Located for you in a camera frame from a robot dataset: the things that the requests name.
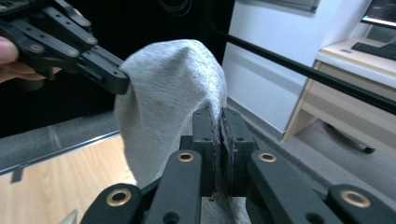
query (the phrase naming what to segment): monitor screen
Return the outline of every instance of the monitor screen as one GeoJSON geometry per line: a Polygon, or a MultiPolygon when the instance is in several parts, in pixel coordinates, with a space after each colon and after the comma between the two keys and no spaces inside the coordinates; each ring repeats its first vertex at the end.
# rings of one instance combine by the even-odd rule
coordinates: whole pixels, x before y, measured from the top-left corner
{"type": "Polygon", "coordinates": [[[396,0],[373,0],[361,20],[396,29],[396,0]]]}

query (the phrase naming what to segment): fabric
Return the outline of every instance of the fabric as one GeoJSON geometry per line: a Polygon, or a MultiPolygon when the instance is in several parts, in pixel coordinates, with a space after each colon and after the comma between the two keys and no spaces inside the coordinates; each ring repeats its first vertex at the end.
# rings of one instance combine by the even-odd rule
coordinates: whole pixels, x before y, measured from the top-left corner
{"type": "MultiPolygon", "coordinates": [[[[131,85],[117,96],[115,116],[126,160],[145,187],[161,176],[167,158],[178,150],[181,135],[191,135],[192,113],[208,108],[219,120],[226,106],[223,70],[211,52],[196,40],[154,43],[131,55],[120,69],[131,85]]],[[[219,135],[218,122],[214,122],[219,135]]],[[[248,223],[242,199],[216,194],[203,199],[202,223],[248,223]]]]}

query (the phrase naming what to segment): gray floor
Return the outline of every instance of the gray floor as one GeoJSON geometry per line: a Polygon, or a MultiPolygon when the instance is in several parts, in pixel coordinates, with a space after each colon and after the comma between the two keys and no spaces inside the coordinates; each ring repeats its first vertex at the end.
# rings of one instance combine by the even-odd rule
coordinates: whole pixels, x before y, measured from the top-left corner
{"type": "MultiPolygon", "coordinates": [[[[362,153],[354,143],[320,120],[282,142],[280,133],[248,111],[233,102],[229,102],[229,106],[242,114],[260,148],[270,147],[280,152],[311,188],[326,193],[330,185],[355,185],[372,192],[396,210],[393,158],[380,150],[370,155],[362,153]]],[[[0,172],[116,131],[110,111],[0,139],[0,172]]]]}

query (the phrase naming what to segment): cloth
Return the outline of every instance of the cloth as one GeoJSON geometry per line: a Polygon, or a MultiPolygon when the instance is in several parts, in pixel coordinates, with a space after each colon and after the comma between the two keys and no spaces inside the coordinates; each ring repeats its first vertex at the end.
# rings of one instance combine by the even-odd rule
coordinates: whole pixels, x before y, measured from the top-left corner
{"type": "MultiPolygon", "coordinates": [[[[196,40],[148,45],[120,69],[131,85],[126,94],[117,96],[115,117],[126,160],[137,186],[143,188],[161,176],[167,158],[178,150],[180,136],[192,135],[195,110],[209,109],[215,136],[219,136],[226,82],[214,56],[196,40]]],[[[248,223],[241,199],[217,194],[214,203],[203,199],[202,207],[202,223],[248,223]]]]}

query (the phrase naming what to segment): wooden table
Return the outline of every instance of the wooden table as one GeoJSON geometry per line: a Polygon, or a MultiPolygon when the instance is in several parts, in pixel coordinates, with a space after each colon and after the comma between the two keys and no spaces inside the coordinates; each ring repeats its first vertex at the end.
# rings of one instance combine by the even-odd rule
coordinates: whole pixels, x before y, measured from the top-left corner
{"type": "MultiPolygon", "coordinates": [[[[358,41],[383,45],[368,39],[350,39],[323,48],[315,68],[396,101],[396,62],[351,49],[358,41]]],[[[322,119],[352,139],[396,158],[396,116],[308,79],[283,140],[315,119],[322,119]]]]}
{"type": "Polygon", "coordinates": [[[120,136],[0,176],[0,222],[4,224],[61,222],[74,209],[78,223],[97,195],[117,184],[135,184],[123,154],[120,136]]]}

